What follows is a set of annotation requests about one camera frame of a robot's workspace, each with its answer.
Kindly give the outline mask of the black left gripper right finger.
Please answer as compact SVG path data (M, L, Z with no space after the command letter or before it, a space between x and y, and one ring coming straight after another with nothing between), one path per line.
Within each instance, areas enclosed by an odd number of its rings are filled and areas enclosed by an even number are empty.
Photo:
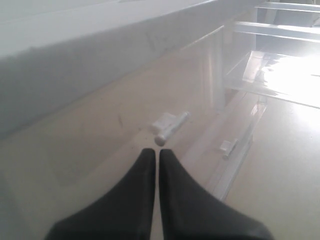
M272 240L267 227L224 204L186 171L171 149L159 153L159 199L165 240Z

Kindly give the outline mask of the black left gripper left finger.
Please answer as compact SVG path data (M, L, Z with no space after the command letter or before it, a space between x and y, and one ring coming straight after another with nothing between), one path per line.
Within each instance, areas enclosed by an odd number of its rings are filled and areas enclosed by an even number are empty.
M144 148L126 175L105 195L57 222L48 240L148 240L156 186L156 153Z

